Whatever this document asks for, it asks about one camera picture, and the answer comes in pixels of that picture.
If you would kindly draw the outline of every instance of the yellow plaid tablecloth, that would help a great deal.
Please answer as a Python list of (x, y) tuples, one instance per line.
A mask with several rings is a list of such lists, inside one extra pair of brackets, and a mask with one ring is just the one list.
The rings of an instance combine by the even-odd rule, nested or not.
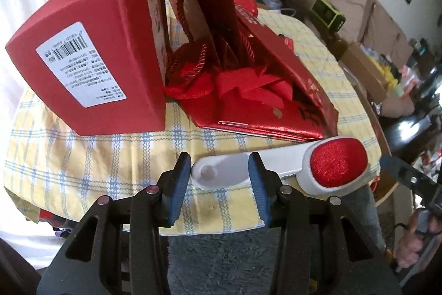
[[(340, 135), (358, 138), (368, 153), (370, 174), (379, 174), (381, 150), (356, 93), (324, 45), (301, 22), (271, 11), (259, 18), (291, 37), (295, 51), (339, 111)], [(184, 40), (169, 16), (173, 48)], [(290, 145), (287, 141), (197, 128), (176, 103), (166, 111), (166, 130), (142, 134), (80, 137), (26, 88), (15, 115), (4, 167), (5, 187), (17, 208), (33, 221), (39, 208), (80, 220), (103, 194), (135, 195), (173, 168), (180, 152), (203, 156)], [(295, 177), (286, 180), (298, 187)], [(203, 191), (189, 184), (181, 215), (163, 234), (226, 233), (262, 226), (251, 186)]]

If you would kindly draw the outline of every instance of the red brush pad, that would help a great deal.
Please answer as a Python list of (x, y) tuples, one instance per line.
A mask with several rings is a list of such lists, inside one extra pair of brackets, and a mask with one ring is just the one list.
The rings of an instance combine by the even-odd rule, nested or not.
[(323, 187), (340, 187), (364, 173), (367, 152), (354, 138), (331, 140), (313, 150), (310, 167), (315, 180)]

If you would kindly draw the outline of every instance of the barcode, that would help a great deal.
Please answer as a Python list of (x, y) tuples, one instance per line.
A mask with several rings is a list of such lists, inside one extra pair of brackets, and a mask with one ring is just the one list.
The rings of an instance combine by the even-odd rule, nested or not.
[(56, 47), (54, 49), (54, 54), (58, 58), (58, 60), (62, 60), (63, 58), (77, 53), (78, 51), (83, 50), (87, 47), (88, 46), (86, 45), (83, 36), (80, 34), (79, 36), (67, 42), (63, 42), (63, 44), (59, 47)]

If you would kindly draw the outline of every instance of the screw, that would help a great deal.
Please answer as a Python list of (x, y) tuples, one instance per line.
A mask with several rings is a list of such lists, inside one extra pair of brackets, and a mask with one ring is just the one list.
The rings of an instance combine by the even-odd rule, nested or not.
[(283, 194), (291, 194), (293, 191), (293, 188), (290, 185), (282, 185), (279, 188), (279, 191)]
[(340, 198), (338, 198), (337, 196), (332, 196), (330, 199), (329, 199), (329, 202), (330, 202), (330, 204), (332, 204), (332, 205), (336, 205), (336, 206), (338, 206), (338, 205), (341, 205), (341, 199)]
[(158, 185), (149, 185), (146, 191), (148, 194), (156, 194), (160, 192), (160, 187)]
[(102, 195), (98, 198), (98, 205), (106, 205), (110, 201), (111, 197), (107, 195)]

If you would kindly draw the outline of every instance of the red gift bag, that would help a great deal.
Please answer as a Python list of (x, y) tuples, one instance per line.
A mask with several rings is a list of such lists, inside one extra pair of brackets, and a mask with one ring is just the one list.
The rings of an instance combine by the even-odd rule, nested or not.
[(337, 135), (315, 78), (234, 0), (170, 0), (189, 43), (169, 58), (166, 94), (202, 128), (284, 140)]

